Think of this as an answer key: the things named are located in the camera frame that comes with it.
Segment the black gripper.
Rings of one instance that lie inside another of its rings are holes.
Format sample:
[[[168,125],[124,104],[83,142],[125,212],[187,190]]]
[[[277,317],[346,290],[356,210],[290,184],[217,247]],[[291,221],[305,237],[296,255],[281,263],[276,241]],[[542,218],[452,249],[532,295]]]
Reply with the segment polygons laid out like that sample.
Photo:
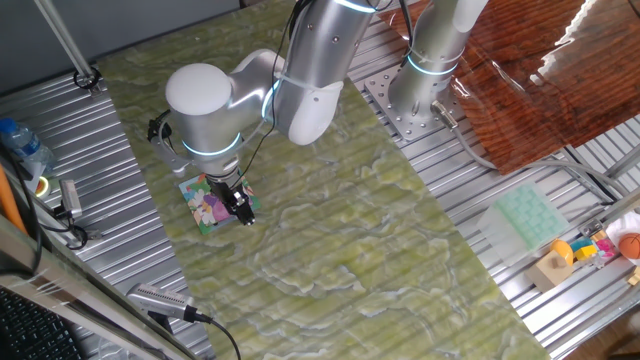
[[[237,168],[225,174],[206,174],[205,179],[212,193],[223,202],[230,216],[236,217],[245,226],[255,223],[251,200],[244,191]]]

